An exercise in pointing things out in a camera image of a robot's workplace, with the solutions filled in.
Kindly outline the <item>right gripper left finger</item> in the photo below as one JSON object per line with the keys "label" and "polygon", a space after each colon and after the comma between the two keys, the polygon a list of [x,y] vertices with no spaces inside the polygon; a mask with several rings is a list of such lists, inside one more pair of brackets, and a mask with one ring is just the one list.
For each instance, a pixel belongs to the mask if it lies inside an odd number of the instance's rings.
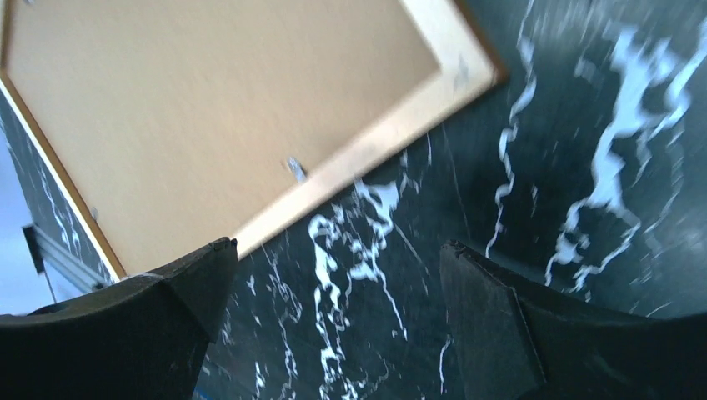
{"label": "right gripper left finger", "polygon": [[191,398],[237,269],[237,243],[222,237],[96,292],[2,315],[2,398]]}

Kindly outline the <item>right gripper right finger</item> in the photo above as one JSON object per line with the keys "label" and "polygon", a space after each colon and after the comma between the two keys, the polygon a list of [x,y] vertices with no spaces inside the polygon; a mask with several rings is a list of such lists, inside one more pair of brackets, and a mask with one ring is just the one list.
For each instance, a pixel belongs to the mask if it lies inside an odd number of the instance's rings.
{"label": "right gripper right finger", "polygon": [[640,317],[580,301],[461,242],[439,253],[469,399],[703,399],[706,316]]}

